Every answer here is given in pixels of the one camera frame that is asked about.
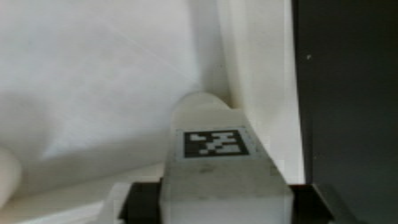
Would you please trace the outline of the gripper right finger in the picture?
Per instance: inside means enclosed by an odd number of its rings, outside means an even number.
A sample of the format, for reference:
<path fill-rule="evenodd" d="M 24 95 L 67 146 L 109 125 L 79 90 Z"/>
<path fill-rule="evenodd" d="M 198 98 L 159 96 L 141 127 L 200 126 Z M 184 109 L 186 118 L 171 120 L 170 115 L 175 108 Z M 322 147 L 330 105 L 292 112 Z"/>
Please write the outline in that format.
<path fill-rule="evenodd" d="M 335 215 L 314 185 L 292 185 L 292 224 L 333 224 Z"/>

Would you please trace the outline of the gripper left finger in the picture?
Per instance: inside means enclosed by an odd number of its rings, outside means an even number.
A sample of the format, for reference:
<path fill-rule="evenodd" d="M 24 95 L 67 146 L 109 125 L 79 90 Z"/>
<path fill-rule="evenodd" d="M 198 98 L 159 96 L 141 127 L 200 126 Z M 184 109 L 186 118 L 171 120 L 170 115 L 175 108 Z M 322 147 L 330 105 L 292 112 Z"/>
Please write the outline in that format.
<path fill-rule="evenodd" d="M 123 224 L 163 224 L 161 183 L 139 182 L 132 185 L 118 219 Z"/>

